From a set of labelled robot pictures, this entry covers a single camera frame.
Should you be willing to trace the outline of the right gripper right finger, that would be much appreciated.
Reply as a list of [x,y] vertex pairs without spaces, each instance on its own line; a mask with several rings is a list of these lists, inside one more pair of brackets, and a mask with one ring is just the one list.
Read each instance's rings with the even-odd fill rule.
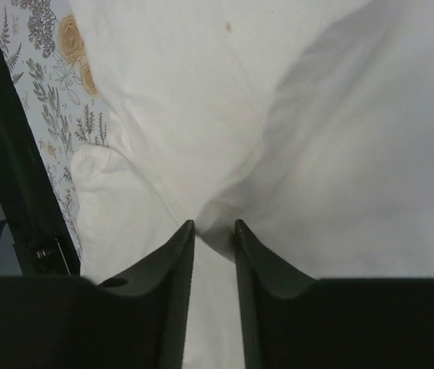
[[322,278],[243,221],[234,247],[248,368],[434,368],[434,278]]

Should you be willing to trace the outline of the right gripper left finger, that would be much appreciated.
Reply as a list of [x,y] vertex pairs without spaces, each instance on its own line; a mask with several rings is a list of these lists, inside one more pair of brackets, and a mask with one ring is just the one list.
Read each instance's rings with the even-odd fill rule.
[[0,368],[180,368],[195,230],[101,284],[0,276]]

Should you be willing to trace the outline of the white t shirt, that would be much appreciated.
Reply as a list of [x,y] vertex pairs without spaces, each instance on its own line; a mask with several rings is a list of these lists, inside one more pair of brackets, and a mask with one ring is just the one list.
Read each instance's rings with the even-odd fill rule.
[[185,368],[242,368],[230,235],[314,277],[434,277],[434,1],[73,1],[108,146],[71,175],[81,273],[188,219]]

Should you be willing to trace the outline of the floral patterned table mat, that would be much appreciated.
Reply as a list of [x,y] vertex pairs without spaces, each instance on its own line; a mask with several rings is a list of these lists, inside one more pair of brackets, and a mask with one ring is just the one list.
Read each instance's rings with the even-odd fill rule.
[[71,158],[83,144],[108,144],[109,117],[69,2],[0,1],[0,49],[80,253]]

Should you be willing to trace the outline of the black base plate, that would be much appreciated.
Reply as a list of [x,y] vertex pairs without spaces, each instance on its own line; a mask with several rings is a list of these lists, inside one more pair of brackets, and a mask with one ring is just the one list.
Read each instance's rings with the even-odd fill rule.
[[24,275],[80,274],[80,261],[0,49],[0,240]]

